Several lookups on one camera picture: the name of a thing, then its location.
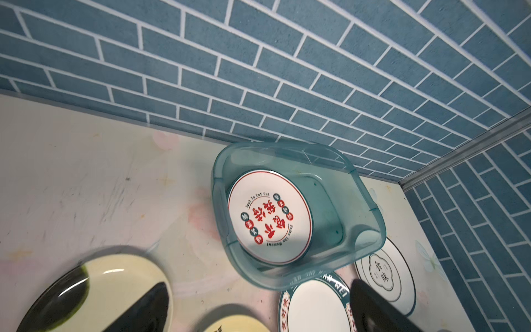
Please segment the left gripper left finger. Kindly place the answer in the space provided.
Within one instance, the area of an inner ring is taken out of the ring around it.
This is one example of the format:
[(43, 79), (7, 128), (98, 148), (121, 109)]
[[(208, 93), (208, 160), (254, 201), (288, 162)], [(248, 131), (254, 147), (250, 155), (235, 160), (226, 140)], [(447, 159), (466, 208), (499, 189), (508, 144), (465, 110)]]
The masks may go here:
[(159, 282), (110, 324), (104, 332), (165, 331), (169, 319), (170, 295)]

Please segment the white plate red characters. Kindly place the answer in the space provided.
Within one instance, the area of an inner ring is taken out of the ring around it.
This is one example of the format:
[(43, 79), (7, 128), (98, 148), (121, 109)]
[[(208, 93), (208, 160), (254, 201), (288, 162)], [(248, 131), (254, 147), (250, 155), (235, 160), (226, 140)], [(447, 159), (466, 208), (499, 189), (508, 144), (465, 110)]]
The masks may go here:
[(271, 170), (242, 174), (228, 195), (236, 238), (256, 260), (274, 266), (302, 258), (313, 237), (313, 218), (298, 187)]

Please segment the green rim Hao Shi plate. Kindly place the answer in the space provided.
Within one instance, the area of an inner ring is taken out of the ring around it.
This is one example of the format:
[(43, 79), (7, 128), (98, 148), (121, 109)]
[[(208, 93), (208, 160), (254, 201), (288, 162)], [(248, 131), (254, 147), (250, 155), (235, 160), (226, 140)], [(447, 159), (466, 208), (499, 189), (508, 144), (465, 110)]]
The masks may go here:
[(356, 331), (350, 290), (336, 273), (323, 274), (280, 295), (279, 331)]

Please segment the teal translucent plastic bin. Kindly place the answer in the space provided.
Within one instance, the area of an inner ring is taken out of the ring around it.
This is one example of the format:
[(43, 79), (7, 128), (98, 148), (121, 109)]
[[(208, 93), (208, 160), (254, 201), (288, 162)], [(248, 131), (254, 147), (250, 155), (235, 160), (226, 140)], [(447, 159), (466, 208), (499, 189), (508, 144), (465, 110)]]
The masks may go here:
[[(228, 214), (235, 181), (253, 170), (271, 170), (292, 181), (307, 200), (313, 237), (306, 254), (283, 265), (265, 264), (239, 244)], [(283, 291), (352, 264), (383, 246), (382, 213), (353, 164), (337, 149), (307, 142), (238, 142), (217, 156), (212, 203), (218, 233), (233, 268), (251, 284)]]

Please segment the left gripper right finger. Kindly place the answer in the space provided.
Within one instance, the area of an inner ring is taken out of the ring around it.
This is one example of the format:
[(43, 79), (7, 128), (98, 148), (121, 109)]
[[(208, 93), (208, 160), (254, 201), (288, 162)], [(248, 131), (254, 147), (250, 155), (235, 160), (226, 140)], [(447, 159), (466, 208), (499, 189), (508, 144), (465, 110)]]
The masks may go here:
[(361, 279), (352, 281), (350, 305), (357, 331), (422, 331)]

